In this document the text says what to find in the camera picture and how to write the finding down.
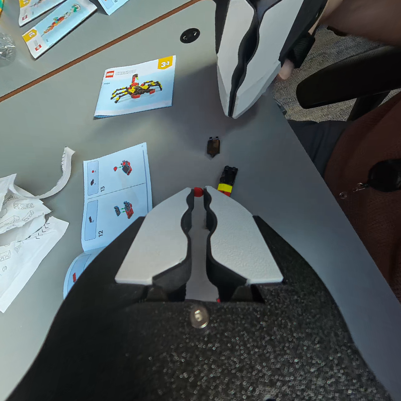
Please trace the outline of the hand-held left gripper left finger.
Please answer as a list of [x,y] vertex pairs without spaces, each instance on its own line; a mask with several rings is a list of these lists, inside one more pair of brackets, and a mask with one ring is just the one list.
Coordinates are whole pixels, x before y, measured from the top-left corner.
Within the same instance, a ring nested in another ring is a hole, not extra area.
[[194,190],[185,188],[145,217],[115,281],[161,288],[172,302],[182,302],[192,272],[191,239]]

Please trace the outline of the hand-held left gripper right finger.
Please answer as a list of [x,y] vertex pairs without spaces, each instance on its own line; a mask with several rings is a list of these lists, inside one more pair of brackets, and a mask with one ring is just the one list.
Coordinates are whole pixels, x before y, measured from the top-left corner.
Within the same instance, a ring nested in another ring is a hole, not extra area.
[[240,203],[207,186],[203,193],[206,271],[221,302],[260,302],[257,285],[281,285],[281,273],[257,219]]

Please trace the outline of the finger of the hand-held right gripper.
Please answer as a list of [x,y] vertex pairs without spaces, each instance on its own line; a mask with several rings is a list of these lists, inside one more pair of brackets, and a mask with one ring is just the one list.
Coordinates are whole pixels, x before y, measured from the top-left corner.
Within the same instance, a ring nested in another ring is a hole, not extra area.
[[277,75],[281,68],[280,52],[302,3],[301,0],[279,1],[263,13],[257,28],[256,48],[245,64],[235,93],[233,118],[245,113]]
[[237,92],[245,73],[245,53],[252,28],[255,8],[249,1],[215,1],[215,51],[217,82],[223,112],[227,117],[239,117]]

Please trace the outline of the grey adjoining desk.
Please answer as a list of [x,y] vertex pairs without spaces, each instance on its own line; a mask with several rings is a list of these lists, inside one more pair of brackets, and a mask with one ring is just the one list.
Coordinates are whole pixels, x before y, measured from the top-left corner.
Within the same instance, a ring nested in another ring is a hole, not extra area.
[[184,0],[130,0],[108,16],[98,1],[93,1],[98,10],[71,33],[61,39],[43,55],[34,59],[24,40],[27,32],[36,21],[19,27],[19,3],[5,1],[1,14],[1,33],[8,34],[15,46],[13,61],[1,62],[0,90],[1,98],[12,96],[19,88],[30,82],[40,80],[55,70],[62,70],[73,65],[98,48],[114,43],[120,37],[154,20],[159,21],[164,15],[170,16],[192,5],[194,1]]

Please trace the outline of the person's right hand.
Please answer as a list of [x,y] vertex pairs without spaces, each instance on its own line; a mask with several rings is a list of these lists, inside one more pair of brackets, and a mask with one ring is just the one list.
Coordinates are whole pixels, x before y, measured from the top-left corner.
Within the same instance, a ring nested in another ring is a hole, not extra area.
[[323,24],[337,31],[391,46],[401,44],[399,0],[328,0],[309,29],[313,34]]

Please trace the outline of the open instruction booklet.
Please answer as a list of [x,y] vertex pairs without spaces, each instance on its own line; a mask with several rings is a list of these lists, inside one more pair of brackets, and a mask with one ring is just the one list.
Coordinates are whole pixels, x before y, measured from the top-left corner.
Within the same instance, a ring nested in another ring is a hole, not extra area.
[[84,207],[81,227],[83,253],[68,268],[65,299],[97,255],[137,218],[152,210],[147,144],[83,161]]

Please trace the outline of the black yellow red brick assembly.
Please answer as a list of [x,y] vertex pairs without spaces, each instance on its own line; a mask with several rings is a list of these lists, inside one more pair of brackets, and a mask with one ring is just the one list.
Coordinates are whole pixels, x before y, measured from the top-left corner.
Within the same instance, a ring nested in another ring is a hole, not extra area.
[[225,194],[226,196],[230,197],[235,183],[235,179],[237,177],[237,173],[238,173],[238,168],[226,165],[219,179],[217,190]]

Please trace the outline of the black office chair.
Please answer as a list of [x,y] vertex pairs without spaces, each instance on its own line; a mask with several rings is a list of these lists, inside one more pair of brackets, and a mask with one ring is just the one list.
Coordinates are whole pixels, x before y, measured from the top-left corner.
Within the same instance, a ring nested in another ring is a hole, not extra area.
[[296,96],[304,109],[356,99],[347,121],[378,107],[401,87],[401,48],[382,47],[327,66],[301,81]]

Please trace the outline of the person's dark trousers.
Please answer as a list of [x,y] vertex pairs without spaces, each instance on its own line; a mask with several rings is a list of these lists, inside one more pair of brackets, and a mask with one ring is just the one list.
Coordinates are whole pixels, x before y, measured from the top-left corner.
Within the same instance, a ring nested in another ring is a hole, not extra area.
[[324,172],[338,139],[351,124],[345,121],[296,121],[288,124],[313,162],[317,171],[324,178]]

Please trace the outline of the scorpion cover instruction booklet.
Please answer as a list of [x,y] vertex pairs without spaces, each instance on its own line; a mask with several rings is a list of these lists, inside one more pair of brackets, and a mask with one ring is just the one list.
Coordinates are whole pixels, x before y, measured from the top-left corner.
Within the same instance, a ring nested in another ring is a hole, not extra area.
[[108,118],[172,106],[176,55],[103,74],[94,118]]

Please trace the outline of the pale blue booklet corner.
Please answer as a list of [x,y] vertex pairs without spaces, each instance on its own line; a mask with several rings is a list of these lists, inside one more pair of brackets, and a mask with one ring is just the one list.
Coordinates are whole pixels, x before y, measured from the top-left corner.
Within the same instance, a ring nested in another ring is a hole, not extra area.
[[98,0],[107,15],[113,14],[116,10],[126,4],[128,0]]

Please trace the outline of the person's brown sweater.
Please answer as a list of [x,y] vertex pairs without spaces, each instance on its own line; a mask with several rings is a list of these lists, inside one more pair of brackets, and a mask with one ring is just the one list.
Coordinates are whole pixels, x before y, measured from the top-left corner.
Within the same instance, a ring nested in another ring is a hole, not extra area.
[[400,93],[352,122],[335,145],[324,180],[383,277],[401,298],[401,195],[365,189],[337,195],[367,180],[376,163],[401,157]]

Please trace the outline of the flat torn white paper bag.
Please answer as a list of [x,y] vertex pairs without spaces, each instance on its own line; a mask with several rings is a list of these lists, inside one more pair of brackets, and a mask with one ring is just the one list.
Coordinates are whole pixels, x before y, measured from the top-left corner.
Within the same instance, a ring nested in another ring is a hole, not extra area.
[[69,223],[50,217],[36,232],[1,246],[0,310],[4,313],[40,263],[65,234]]

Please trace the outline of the crumpled white paper bag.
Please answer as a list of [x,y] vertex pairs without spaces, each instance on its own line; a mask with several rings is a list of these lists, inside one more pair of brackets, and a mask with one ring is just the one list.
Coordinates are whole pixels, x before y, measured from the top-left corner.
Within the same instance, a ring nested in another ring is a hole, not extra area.
[[61,159],[62,176],[48,192],[34,196],[15,185],[16,174],[0,180],[0,233],[27,226],[36,219],[44,218],[50,210],[42,202],[59,193],[71,176],[71,161],[74,150],[65,147]]

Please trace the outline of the black badge reel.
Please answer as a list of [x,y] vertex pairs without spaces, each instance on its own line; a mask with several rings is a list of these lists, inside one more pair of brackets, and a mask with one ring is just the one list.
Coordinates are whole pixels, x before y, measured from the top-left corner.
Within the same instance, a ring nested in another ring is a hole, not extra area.
[[401,159],[383,160],[373,165],[364,183],[357,183],[353,188],[337,195],[339,199],[346,199],[348,195],[372,189],[382,193],[393,193],[401,190]]

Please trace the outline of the yellow corner instruction booklet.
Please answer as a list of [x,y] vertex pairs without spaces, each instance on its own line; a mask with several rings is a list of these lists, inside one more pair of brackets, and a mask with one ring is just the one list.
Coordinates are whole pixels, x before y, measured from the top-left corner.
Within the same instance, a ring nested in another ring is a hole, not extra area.
[[88,0],[64,1],[23,34],[32,57],[40,57],[96,11],[96,5]]

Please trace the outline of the white edged instruction booklet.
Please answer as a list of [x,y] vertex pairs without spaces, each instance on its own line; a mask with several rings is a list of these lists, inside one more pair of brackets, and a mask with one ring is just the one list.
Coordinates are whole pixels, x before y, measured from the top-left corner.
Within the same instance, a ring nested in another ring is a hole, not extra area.
[[26,25],[63,2],[64,0],[20,0],[19,26]]

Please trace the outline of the clear plastic bag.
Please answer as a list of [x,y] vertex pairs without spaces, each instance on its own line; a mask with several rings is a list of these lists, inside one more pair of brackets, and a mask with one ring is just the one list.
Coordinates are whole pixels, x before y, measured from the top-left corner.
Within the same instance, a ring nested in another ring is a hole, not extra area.
[[16,58],[16,46],[13,38],[0,32],[0,67],[8,66]]

